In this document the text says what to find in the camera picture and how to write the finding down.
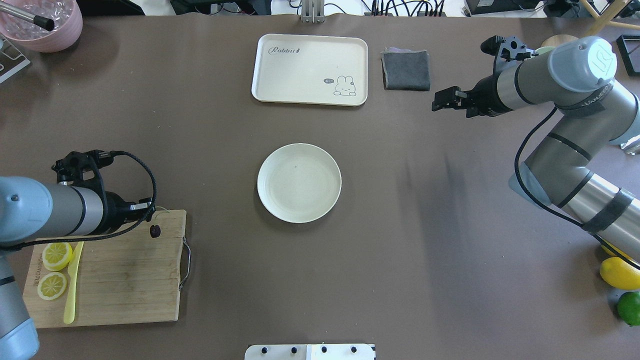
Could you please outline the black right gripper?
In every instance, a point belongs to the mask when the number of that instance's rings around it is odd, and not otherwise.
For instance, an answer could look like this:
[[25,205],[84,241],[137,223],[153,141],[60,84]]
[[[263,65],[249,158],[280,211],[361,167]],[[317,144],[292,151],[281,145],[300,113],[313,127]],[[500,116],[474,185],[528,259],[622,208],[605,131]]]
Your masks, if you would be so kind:
[[432,111],[443,109],[466,110],[466,117],[489,116],[501,114],[501,101],[498,96],[498,78],[487,76],[478,81],[473,89],[462,90],[459,86],[451,86],[434,94]]

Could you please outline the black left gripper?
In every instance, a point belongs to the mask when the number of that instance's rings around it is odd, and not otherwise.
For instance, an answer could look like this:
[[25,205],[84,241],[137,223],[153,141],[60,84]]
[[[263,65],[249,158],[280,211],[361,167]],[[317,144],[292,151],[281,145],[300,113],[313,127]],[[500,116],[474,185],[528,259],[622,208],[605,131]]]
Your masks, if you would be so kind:
[[116,193],[106,191],[103,203],[102,233],[110,234],[126,223],[139,220],[151,221],[154,213],[152,198],[143,198],[138,202],[127,202]]

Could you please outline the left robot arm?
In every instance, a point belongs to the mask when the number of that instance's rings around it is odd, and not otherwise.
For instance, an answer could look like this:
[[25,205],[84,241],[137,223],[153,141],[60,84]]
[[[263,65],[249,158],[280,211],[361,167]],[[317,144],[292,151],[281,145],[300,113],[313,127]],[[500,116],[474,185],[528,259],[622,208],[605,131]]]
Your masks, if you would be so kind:
[[34,319],[7,260],[11,252],[38,244],[39,239],[62,241],[78,236],[102,240],[118,236],[125,223],[149,220],[157,193],[127,202],[105,190],[100,175],[88,180],[64,177],[42,183],[29,177],[0,179],[1,242],[1,351],[3,360],[29,360],[40,343]]

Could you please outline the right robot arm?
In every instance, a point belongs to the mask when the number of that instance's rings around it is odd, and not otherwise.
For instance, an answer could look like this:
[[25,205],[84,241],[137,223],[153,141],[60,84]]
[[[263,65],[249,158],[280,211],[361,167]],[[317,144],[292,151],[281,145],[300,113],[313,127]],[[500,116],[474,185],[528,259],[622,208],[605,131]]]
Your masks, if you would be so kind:
[[638,262],[639,199],[588,168],[605,145],[639,134],[639,98],[616,80],[612,45],[586,36],[540,54],[515,36],[495,35],[481,50],[494,56],[493,73],[473,89],[437,91],[432,111],[496,117],[553,103],[562,118],[525,161],[514,160],[512,188],[540,208],[560,208],[567,221]]

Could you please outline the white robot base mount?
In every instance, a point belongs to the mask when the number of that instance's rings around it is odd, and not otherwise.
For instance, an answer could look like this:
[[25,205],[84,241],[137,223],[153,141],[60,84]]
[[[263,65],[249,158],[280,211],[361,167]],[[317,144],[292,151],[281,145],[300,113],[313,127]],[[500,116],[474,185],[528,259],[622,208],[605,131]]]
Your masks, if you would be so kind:
[[247,347],[245,360],[375,360],[374,344],[254,344]]

